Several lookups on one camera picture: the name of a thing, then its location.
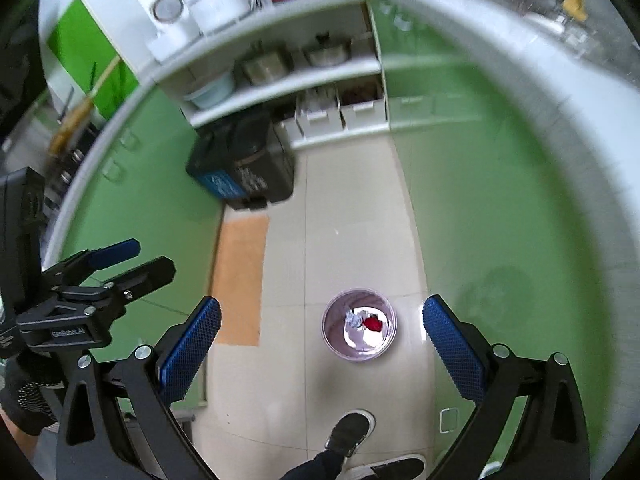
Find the screw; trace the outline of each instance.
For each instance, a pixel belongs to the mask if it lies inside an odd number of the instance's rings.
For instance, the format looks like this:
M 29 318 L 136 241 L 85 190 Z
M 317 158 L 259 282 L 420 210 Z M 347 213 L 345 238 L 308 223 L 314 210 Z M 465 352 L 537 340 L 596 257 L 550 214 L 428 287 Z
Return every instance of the screw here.
M 151 346 L 139 346 L 138 348 L 136 348 L 136 359 L 146 359 L 147 357 L 149 357 L 151 355 Z
M 509 357 L 510 354 L 511 354 L 511 352 L 509 352 L 509 349 L 505 345 L 496 345 L 496 346 L 494 346 L 494 355 L 496 357 L 499 357 L 501 359 L 505 359 L 505 358 Z
M 91 364 L 90 355 L 83 355 L 81 358 L 78 359 L 79 368 L 87 368 L 89 364 Z
M 564 366 L 565 364 L 569 363 L 569 359 L 566 358 L 566 355 L 561 354 L 560 352 L 556 352 L 554 354 L 554 361 L 560 366 Z

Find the white kitchen appliance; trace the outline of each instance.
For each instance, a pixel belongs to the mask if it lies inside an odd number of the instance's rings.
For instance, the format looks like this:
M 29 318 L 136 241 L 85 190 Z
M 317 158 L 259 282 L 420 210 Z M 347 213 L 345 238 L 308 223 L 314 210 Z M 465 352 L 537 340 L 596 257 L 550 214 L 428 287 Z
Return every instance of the white kitchen appliance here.
M 158 35 L 146 46 L 163 62 L 200 37 L 200 27 L 184 0 L 154 0 L 149 9 Z
M 207 34 L 222 30 L 251 12 L 251 0 L 186 0 L 191 15 Z

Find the blue gripper pad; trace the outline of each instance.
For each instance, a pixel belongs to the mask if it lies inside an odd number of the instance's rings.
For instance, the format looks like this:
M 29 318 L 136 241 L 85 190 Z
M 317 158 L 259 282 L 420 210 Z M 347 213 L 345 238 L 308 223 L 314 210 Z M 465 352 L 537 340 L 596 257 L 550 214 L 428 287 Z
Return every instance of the blue gripper pad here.
M 220 330 L 218 300 L 205 297 L 187 320 L 188 327 L 158 370 L 160 398 L 165 406 L 182 400 Z
M 108 269 L 116 264 L 126 262 L 140 254 L 140 242 L 135 238 L 124 240 L 103 249 L 98 249 L 89 257 L 92 269 Z
M 449 315 L 449 308 L 431 296 L 424 302 L 422 322 L 458 392 L 465 399 L 484 399 L 484 367 Z

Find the trash can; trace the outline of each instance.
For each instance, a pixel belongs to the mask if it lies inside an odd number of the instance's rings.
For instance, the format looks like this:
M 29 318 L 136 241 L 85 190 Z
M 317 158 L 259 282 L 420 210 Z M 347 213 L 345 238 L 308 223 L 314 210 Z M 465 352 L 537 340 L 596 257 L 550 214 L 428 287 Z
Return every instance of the trash can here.
M 199 134 L 187 173 L 234 209 L 265 207 L 293 193 L 294 156 L 262 107 L 217 121 Z

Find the person's leg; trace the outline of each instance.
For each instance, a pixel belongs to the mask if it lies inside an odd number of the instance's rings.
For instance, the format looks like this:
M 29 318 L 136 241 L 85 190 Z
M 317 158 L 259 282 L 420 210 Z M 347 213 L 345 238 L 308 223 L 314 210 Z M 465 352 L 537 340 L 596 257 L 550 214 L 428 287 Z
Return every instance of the person's leg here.
M 292 469 L 281 480 L 335 480 L 358 446 L 371 434 L 376 419 L 369 412 L 354 410 L 345 413 L 334 426 L 322 453 L 313 460 Z

